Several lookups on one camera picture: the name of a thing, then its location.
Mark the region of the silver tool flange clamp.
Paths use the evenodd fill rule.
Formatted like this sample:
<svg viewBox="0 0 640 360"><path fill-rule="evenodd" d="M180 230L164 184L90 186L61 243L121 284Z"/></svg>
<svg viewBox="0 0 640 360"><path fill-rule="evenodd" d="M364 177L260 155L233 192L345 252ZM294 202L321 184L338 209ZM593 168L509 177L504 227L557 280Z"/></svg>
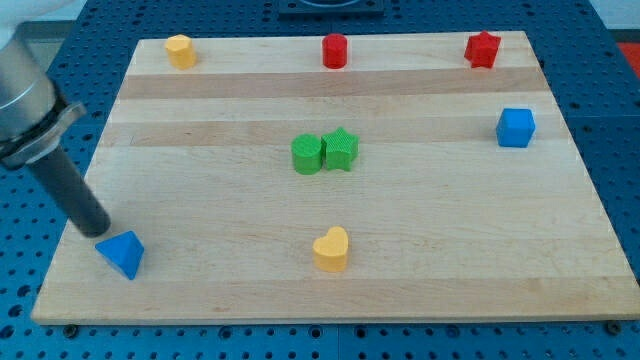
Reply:
<svg viewBox="0 0 640 360"><path fill-rule="evenodd" d="M1 144L1 165L9 170L34 163L53 151L60 143L63 133L87 113L79 102L67 103L60 95L40 123L16 140Z"/></svg>

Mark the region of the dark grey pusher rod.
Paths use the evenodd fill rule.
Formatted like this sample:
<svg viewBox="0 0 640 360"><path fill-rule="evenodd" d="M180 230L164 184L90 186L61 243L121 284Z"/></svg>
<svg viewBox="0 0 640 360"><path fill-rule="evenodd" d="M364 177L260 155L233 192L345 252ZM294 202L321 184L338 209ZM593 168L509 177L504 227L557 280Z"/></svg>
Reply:
<svg viewBox="0 0 640 360"><path fill-rule="evenodd" d="M109 214L60 146L27 167L85 237L98 237L110 228Z"/></svg>

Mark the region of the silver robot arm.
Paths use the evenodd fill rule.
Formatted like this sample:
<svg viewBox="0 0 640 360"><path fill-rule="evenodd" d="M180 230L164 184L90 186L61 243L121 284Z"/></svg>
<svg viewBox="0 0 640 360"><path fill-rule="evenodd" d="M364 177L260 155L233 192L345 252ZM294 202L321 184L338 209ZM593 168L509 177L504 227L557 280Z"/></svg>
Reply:
<svg viewBox="0 0 640 360"><path fill-rule="evenodd" d="M19 25L68 0L1 0L1 166L26 167L78 231L94 238L111 219L60 145L86 114L69 102L17 33Z"/></svg>

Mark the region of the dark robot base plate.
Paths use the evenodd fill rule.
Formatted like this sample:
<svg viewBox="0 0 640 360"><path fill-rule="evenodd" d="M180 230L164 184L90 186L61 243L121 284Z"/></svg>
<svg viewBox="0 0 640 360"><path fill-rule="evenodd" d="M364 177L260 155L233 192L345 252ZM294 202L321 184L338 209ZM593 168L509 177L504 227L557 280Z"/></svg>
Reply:
<svg viewBox="0 0 640 360"><path fill-rule="evenodd" d="M384 0L278 0L280 15L382 14Z"/></svg>

